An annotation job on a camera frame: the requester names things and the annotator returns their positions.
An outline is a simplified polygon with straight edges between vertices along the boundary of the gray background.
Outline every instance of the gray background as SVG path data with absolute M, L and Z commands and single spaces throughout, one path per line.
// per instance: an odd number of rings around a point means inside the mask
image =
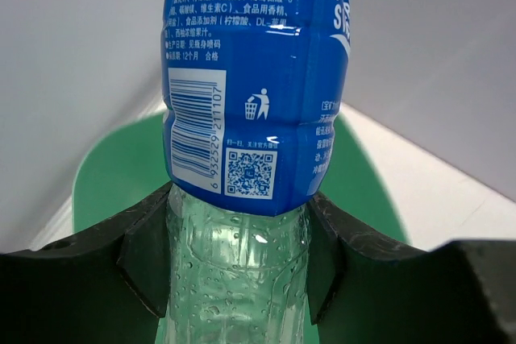
M 345 100 L 516 198 L 516 0 L 351 0 Z M 159 96 L 162 0 L 0 0 L 0 251 Z

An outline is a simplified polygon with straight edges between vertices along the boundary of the green mat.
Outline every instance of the green mat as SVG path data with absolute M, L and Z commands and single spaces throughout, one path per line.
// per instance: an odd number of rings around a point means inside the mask
M 112 132 L 92 148 L 73 185 L 75 232 L 134 205 L 169 180 L 161 127 L 162 115 L 158 114 Z M 341 209 L 405 241 L 389 197 L 349 127 L 336 120 L 335 132 L 333 156 L 321 190 Z M 317 343 L 317 330 L 307 318 L 305 344 Z

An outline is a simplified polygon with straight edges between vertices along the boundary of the beverage bottle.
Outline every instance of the beverage bottle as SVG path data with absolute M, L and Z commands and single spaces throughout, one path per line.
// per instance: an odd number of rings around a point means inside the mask
M 167 344 L 303 343 L 348 0 L 165 0 Z

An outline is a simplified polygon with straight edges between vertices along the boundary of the transparent liquid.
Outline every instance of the transparent liquid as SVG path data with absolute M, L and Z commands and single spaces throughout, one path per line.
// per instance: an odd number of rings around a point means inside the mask
M 172 290 L 164 344 L 302 344 L 306 207 L 233 213 L 173 187 Z

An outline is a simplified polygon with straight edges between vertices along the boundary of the bottle label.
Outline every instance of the bottle label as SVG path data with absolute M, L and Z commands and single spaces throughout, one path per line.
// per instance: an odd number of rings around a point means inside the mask
M 328 168 L 348 0 L 165 0 L 169 174 L 211 204 L 275 215 Z

